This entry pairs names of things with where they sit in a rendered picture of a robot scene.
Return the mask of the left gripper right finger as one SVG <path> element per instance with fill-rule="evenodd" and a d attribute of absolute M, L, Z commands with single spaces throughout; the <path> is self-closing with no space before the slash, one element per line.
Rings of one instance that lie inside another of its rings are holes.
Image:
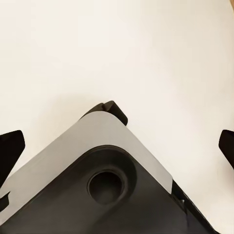
<path fill-rule="evenodd" d="M 234 169 L 234 132 L 223 130 L 218 146 Z"/>

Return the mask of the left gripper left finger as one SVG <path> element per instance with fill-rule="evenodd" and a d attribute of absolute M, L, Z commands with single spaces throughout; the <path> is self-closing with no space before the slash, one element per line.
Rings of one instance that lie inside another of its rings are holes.
<path fill-rule="evenodd" d="M 25 149 L 21 130 L 0 135 L 0 188 Z"/>

